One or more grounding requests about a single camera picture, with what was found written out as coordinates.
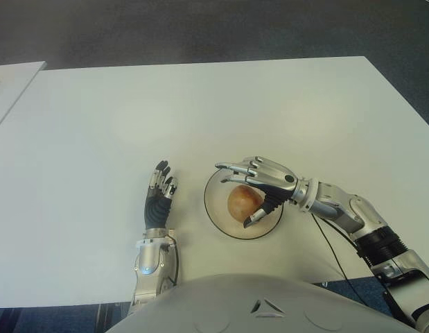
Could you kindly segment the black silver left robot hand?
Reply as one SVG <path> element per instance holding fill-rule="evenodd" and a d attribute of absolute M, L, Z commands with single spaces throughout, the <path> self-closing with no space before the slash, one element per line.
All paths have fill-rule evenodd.
<path fill-rule="evenodd" d="M 162 160 L 153 170 L 144 206 L 146 229 L 166 228 L 173 196 L 177 191 L 177 178 L 169 176 L 168 161 Z"/>

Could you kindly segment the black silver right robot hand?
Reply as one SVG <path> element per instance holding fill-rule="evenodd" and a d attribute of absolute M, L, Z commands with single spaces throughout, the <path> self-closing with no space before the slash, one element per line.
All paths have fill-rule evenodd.
<path fill-rule="evenodd" d="M 259 208 L 243 221 L 244 228 L 257 224 L 278 206 L 292 200 L 299 182 L 293 171 L 261 156 L 247 157 L 237 163 L 219 162 L 215 167 L 231 171 L 221 182 L 237 182 L 265 194 Z"/>

